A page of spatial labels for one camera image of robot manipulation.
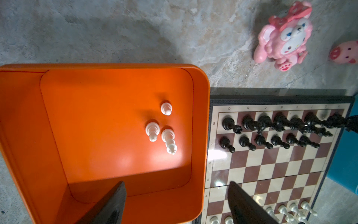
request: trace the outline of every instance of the pink plush bear figurine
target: pink plush bear figurine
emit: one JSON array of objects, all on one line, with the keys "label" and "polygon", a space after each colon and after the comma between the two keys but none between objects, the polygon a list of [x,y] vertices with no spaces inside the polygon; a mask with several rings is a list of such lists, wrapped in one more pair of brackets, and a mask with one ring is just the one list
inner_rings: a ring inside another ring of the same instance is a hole
[{"label": "pink plush bear figurine", "polygon": [[276,60],[275,68],[287,71],[295,64],[301,64],[307,56],[306,42],[312,33],[312,24],[308,17],[312,12],[309,2],[296,1],[290,7],[287,16],[271,16],[258,35],[259,45],[253,58],[261,63],[266,57]]},{"label": "pink plush bear figurine", "polygon": [[329,57],[338,64],[358,63],[358,40],[341,43],[333,48]]}]

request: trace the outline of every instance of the white pawn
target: white pawn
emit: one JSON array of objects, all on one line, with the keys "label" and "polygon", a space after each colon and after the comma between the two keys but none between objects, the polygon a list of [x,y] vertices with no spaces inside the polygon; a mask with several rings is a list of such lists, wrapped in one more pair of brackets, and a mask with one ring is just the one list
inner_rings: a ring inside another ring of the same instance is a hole
[{"label": "white pawn", "polygon": [[276,221],[280,222],[280,220],[275,216],[274,210],[271,207],[266,208],[266,212]]},{"label": "white pawn", "polygon": [[145,127],[145,133],[149,136],[151,142],[155,142],[158,139],[158,134],[160,132],[159,125],[155,122],[150,122]]},{"label": "white pawn", "polygon": [[297,220],[294,218],[293,220],[290,220],[289,218],[288,218],[288,216],[286,216],[286,221],[288,222],[288,223],[291,223],[291,224],[298,224],[298,222],[297,222]]},{"label": "white pawn", "polygon": [[290,210],[297,213],[299,216],[305,216],[297,207],[297,205],[295,203],[292,203],[290,205]]},{"label": "white pawn", "polygon": [[304,217],[301,217],[301,216],[297,216],[297,220],[299,222],[303,222],[304,224],[310,224],[307,219],[305,219]]},{"label": "white pawn", "polygon": [[161,133],[161,139],[165,142],[166,151],[172,155],[174,155],[178,149],[177,145],[175,144],[174,138],[175,138],[174,131],[171,130],[170,128],[165,129]]},{"label": "white pawn", "polygon": [[310,213],[311,213],[312,215],[314,215],[314,216],[317,216],[317,215],[318,215],[317,212],[310,207],[310,204],[309,204],[307,201],[303,201],[303,202],[301,203],[301,207],[302,207],[303,209],[309,210]]},{"label": "white pawn", "polygon": [[234,224],[234,220],[232,219],[231,216],[226,217],[224,222],[225,224]]},{"label": "white pawn", "polygon": [[210,219],[210,224],[219,224],[219,219],[218,219],[218,217],[213,216],[213,217]]},{"label": "white pawn", "polygon": [[291,215],[291,214],[287,211],[286,206],[281,205],[281,206],[279,207],[279,212],[286,215],[286,221],[287,221],[287,222],[292,222],[292,221],[295,220],[295,218],[293,217],[293,215]]},{"label": "white pawn", "polygon": [[170,103],[163,103],[161,106],[160,106],[160,110],[161,112],[164,114],[164,115],[170,115],[171,114],[171,111],[173,110],[173,107],[171,106]]}]

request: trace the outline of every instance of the chessboard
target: chessboard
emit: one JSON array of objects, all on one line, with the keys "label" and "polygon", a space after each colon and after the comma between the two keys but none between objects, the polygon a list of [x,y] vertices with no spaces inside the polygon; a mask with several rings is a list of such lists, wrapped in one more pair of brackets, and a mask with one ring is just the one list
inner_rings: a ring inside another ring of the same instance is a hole
[{"label": "chessboard", "polygon": [[[231,181],[236,182],[264,210],[271,207],[279,223],[287,223],[286,215],[278,210],[281,205],[286,206],[291,215],[297,216],[290,210],[293,203],[309,219],[309,211],[300,205],[306,201],[314,209],[343,130],[326,128],[324,132],[322,125],[311,123],[316,130],[312,131],[311,127],[309,133],[305,131],[305,118],[313,114],[319,120],[326,120],[337,113],[346,117],[353,102],[352,97],[211,98],[204,205],[202,214],[194,223],[211,224],[211,218],[216,216],[220,224],[225,224],[225,218],[231,216],[227,198]],[[266,123],[275,124],[278,115],[286,119],[280,122],[285,130],[270,125],[255,130],[261,117],[269,117]],[[229,121],[233,120],[233,123],[223,124],[226,118],[231,118]],[[291,121],[299,121],[299,125],[292,125]],[[266,144],[265,141],[257,144],[258,135],[265,138]],[[288,146],[284,142],[292,135],[296,141],[290,141]],[[283,143],[271,145],[274,136]],[[308,143],[301,142],[302,136],[309,139]],[[247,137],[249,143],[243,144],[240,140],[245,139],[243,137]]]}]

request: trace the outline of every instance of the blue object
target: blue object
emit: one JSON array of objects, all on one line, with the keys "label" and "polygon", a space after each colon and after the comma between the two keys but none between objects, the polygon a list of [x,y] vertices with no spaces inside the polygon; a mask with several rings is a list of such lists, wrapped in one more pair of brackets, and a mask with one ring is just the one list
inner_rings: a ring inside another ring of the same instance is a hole
[{"label": "blue object", "polygon": [[[358,96],[350,116],[358,115]],[[358,134],[346,130],[338,144],[327,177],[358,195]]]}]

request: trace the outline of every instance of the pink toy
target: pink toy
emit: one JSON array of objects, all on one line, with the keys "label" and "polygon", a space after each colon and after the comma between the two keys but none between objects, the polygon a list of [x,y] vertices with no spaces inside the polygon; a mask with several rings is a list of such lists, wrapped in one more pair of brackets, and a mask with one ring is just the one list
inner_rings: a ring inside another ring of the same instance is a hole
[{"label": "pink toy", "polygon": [[296,1],[290,7],[287,16],[271,16],[258,35],[259,45],[253,58],[261,63],[266,57],[276,60],[275,68],[288,71],[293,65],[301,64],[307,56],[306,42],[312,33],[312,24],[308,20],[312,12],[309,2]]},{"label": "pink toy", "polygon": [[341,43],[331,51],[329,58],[338,64],[358,63],[358,40]]}]

